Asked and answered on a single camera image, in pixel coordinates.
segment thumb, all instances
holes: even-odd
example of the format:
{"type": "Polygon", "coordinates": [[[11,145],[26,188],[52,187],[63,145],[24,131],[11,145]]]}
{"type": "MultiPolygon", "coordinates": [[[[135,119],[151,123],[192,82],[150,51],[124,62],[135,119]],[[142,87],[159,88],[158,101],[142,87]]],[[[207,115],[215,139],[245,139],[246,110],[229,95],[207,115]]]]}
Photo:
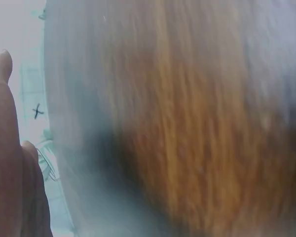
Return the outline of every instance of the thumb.
{"type": "Polygon", "coordinates": [[[8,83],[12,73],[12,58],[7,50],[0,53],[0,81],[8,83]]]}
{"type": "Polygon", "coordinates": [[[38,162],[38,152],[36,147],[29,141],[24,141],[21,144],[22,150],[31,155],[31,157],[38,162]]]}

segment hand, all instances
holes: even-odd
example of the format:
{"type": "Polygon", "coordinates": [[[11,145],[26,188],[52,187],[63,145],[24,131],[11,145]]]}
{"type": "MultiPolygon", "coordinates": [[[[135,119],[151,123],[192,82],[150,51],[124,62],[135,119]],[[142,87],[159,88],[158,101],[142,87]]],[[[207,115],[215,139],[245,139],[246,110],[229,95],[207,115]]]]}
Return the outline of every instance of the hand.
{"type": "Polygon", "coordinates": [[[51,237],[49,207],[37,150],[20,145],[8,80],[12,59],[0,54],[0,237],[51,237]]]}

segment person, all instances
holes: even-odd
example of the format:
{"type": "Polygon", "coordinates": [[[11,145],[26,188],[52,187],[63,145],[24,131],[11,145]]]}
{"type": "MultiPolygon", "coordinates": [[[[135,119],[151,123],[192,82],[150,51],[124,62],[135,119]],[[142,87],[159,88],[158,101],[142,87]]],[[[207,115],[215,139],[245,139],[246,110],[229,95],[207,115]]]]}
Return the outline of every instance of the person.
{"type": "Polygon", "coordinates": [[[0,53],[0,237],[52,237],[47,197],[33,144],[20,145],[8,80],[12,59],[0,53]]]}

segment black x mark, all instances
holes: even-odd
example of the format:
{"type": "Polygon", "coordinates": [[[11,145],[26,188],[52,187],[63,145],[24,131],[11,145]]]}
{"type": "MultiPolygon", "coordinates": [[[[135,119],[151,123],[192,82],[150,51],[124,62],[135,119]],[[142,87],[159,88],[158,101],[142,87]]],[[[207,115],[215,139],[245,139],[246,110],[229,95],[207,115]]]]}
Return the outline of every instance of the black x mark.
{"type": "Polygon", "coordinates": [[[44,114],[44,112],[38,111],[39,105],[40,105],[40,103],[37,104],[36,110],[33,109],[33,111],[35,111],[34,119],[36,119],[38,115],[43,115],[44,114]]]}

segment finger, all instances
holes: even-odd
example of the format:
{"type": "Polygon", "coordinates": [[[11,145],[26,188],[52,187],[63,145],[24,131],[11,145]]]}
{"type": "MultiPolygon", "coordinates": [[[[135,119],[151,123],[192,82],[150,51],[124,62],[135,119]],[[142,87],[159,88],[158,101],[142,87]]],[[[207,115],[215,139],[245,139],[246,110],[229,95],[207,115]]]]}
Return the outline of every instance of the finger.
{"type": "Polygon", "coordinates": [[[29,141],[24,141],[21,144],[23,151],[28,152],[31,157],[38,162],[38,152],[36,147],[29,141]]]}
{"type": "Polygon", "coordinates": [[[12,58],[7,50],[0,53],[0,81],[8,83],[12,73],[12,58]]]}

